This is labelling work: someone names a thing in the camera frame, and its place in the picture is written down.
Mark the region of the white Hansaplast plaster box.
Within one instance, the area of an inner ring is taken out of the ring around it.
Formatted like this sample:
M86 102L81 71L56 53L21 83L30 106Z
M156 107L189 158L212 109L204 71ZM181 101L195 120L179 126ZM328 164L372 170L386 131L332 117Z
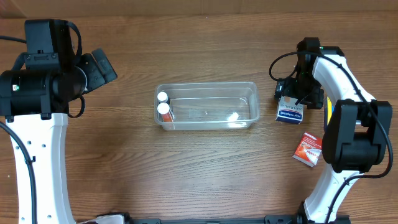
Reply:
M278 102L276 121L300 124L303 121L303 104L296 103L297 99L282 96Z

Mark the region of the red white sachet box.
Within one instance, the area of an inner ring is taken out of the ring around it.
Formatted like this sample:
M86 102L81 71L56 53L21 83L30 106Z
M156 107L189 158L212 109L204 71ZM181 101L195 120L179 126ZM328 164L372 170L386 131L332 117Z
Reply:
M322 139L308 132L304 132L293 154L293 158L314 167L322 153Z

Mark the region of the black bottle white cap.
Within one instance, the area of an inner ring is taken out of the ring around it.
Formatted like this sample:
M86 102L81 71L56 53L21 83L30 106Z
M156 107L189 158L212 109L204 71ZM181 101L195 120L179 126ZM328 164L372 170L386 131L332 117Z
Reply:
M157 94L157 100L159 103L167 103L167 104L170 103L170 98L169 98L168 94L164 91L159 92Z

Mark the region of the orange tube white cap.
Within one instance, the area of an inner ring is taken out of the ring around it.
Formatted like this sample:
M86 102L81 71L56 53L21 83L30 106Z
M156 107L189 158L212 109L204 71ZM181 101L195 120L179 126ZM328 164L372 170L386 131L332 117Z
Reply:
M172 110L170 105L167 103L160 103L157 106L157 111L161 115L164 122L173 122L174 116L172 114Z

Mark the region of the blue VapoDrops box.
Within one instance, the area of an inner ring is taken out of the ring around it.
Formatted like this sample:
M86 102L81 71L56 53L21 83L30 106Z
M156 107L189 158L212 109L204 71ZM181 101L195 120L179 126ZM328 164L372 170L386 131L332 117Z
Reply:
M330 98L327 96L324 100L324 125L323 129L326 131L328 124L331 120L331 116L333 114L334 106L333 103L331 102Z

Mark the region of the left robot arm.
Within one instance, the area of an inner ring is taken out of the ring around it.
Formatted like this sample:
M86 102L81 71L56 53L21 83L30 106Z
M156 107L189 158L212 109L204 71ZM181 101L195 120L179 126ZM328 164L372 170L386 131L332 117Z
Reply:
M72 44L66 20L28 20L27 50L1 74L1 128L11 137L21 223L73 223L65 140L69 104L115 80L105 53Z

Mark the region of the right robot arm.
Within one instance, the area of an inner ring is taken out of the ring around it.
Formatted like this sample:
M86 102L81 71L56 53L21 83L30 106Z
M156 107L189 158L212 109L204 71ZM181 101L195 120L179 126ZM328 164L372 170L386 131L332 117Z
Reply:
M298 108L319 110L324 97L331 104L322 139L326 166L313 192L295 215L267 215L265 223L350 223L336 213L359 179L386 176L393 164L389 128L392 106L378 101L357 81L337 46L322 46L317 37L297 44L293 72L276 79L274 98L279 121L300 121Z

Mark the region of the clear plastic container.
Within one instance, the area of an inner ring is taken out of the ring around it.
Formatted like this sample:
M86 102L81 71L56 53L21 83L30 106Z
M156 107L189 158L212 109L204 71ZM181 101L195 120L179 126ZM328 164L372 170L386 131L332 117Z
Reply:
M157 110L162 92L169 98L172 122ZM155 88L154 106L155 122L168 131L248 128L260 117L253 82L161 84Z

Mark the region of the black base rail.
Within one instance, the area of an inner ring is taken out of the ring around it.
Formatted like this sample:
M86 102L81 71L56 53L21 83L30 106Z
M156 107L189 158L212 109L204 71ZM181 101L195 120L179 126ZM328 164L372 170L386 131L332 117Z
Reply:
M109 215L120 215L124 223L130 224L302 224L306 223L298 215L266 215L264 218L222 218L222 219L184 219L184 220L161 220L159 218L134 219L127 212L112 212L98 215L105 217Z

